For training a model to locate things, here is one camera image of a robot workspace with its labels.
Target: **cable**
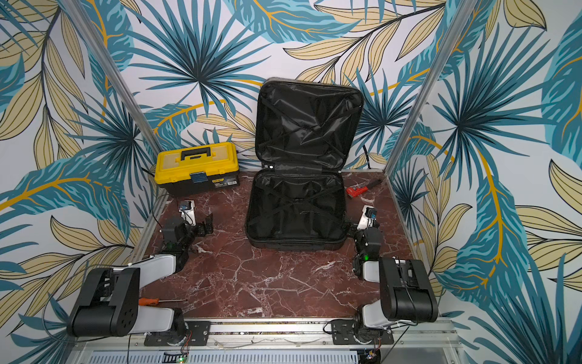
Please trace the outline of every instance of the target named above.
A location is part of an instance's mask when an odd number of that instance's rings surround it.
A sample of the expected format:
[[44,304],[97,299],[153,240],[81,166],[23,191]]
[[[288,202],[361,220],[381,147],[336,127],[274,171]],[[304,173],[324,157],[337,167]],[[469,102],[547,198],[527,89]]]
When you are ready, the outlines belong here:
[[127,364],[129,364],[129,344],[131,343],[131,341],[132,341],[132,335],[129,334],[129,340],[127,341],[127,357],[126,357]]
[[108,336],[103,336],[103,337],[98,337],[95,339],[88,339],[88,340],[63,340],[61,338],[58,338],[56,336],[54,336],[53,334],[51,334],[48,329],[47,329],[47,322],[44,320],[44,316],[45,313],[47,312],[47,307],[48,304],[50,303],[51,299],[56,295],[56,293],[59,291],[59,289],[61,289],[65,283],[69,282],[71,279],[73,279],[73,277],[77,276],[78,274],[85,272],[86,270],[88,270],[91,267],[97,267],[97,266],[104,266],[104,267],[118,267],[118,266],[113,266],[111,264],[101,264],[101,263],[97,263],[97,264],[92,264],[90,266],[85,267],[85,269],[80,270],[78,272],[76,272],[75,274],[71,275],[69,278],[65,279],[63,283],[61,283],[61,285],[59,287],[57,287],[52,294],[50,294],[50,296],[48,297],[48,301],[47,303],[44,305],[43,309],[42,309],[42,315],[41,315],[41,319],[42,319],[42,327],[44,329],[44,331],[53,339],[53,340],[57,340],[60,342],[66,342],[66,343],[77,343],[77,342],[89,342],[89,341],[96,341],[96,340],[101,340],[104,338],[107,338]]
[[392,349],[394,349],[394,347],[396,346],[396,344],[400,341],[400,339],[404,336],[404,334],[406,334],[406,332],[408,331],[409,328],[410,328],[410,325],[408,327],[406,327],[406,330],[404,330],[404,332],[401,333],[400,336],[398,336],[398,339],[397,340],[394,340],[394,344],[392,344],[392,347],[390,348],[390,350],[382,358],[382,361],[380,362],[380,364],[384,363],[384,360],[386,360],[386,358],[388,357],[388,355],[390,355],[390,353],[392,352]]

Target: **toolbox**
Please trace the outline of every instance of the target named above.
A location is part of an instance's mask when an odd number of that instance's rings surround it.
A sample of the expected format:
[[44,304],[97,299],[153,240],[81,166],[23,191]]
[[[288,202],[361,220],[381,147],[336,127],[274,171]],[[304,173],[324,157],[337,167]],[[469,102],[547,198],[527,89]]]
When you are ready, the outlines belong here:
[[163,151],[155,182],[174,197],[239,185],[239,161],[233,143]]

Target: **screwdriver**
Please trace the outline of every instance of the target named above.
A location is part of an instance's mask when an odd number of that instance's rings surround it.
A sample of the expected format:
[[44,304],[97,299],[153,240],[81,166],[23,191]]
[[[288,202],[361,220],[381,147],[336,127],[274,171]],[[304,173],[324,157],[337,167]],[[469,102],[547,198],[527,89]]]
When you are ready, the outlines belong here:
[[157,306],[160,302],[183,302],[185,299],[159,299],[159,298],[140,298],[140,306]]

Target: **marble surface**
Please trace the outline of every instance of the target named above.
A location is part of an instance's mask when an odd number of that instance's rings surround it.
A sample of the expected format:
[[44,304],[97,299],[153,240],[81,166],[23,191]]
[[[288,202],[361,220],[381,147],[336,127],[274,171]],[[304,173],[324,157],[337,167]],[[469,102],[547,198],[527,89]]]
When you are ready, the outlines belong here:
[[[142,297],[187,299],[163,307],[180,307],[186,317],[349,317],[360,305],[379,299],[378,284],[358,280],[352,273],[354,242],[348,238],[335,251],[279,252],[257,249],[244,233],[244,219],[253,172],[240,174],[240,186],[194,195],[196,219],[214,214],[214,234],[196,238],[181,272],[153,282]],[[345,186],[381,178],[380,173],[343,174]],[[365,204],[378,209],[384,233],[382,255],[411,258],[386,182],[347,200],[347,217],[357,222]],[[160,223],[179,215],[169,201]],[[160,250],[156,232],[146,254]]]

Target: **black suitcase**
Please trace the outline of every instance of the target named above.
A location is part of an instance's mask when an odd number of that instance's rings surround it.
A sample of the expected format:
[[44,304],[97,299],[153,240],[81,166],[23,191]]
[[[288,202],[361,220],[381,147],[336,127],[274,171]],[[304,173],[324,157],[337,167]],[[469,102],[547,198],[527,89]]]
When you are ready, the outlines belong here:
[[335,250],[345,239],[340,174],[364,97],[345,86],[269,79],[258,95],[255,152],[262,162],[251,188],[246,235],[257,248]]

